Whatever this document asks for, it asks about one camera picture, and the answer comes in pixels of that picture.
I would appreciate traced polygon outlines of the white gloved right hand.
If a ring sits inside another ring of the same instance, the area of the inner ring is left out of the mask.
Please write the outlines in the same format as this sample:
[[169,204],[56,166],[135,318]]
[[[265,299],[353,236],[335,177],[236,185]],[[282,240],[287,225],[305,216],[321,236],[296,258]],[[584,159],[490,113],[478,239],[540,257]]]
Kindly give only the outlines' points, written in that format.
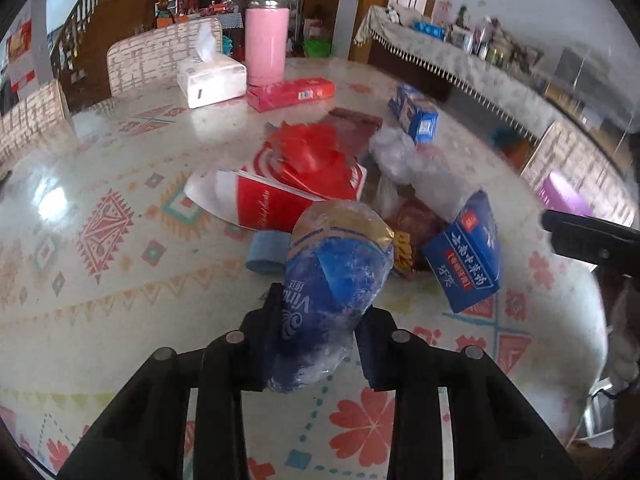
[[639,292],[626,281],[614,302],[608,323],[608,378],[616,392],[632,387],[639,379],[639,337],[630,319],[639,313]]

